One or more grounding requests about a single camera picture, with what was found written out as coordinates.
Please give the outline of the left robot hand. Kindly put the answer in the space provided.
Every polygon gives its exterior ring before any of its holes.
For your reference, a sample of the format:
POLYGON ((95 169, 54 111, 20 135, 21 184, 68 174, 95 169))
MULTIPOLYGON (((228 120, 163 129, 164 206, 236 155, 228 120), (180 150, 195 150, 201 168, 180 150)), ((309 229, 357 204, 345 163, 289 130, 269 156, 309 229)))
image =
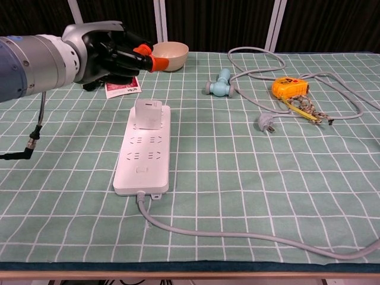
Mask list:
POLYGON ((140 71, 163 71, 169 66, 167 58, 153 55, 149 41, 127 30, 121 21, 72 24, 65 28, 62 40, 79 58, 74 80, 79 84, 127 85, 140 71))

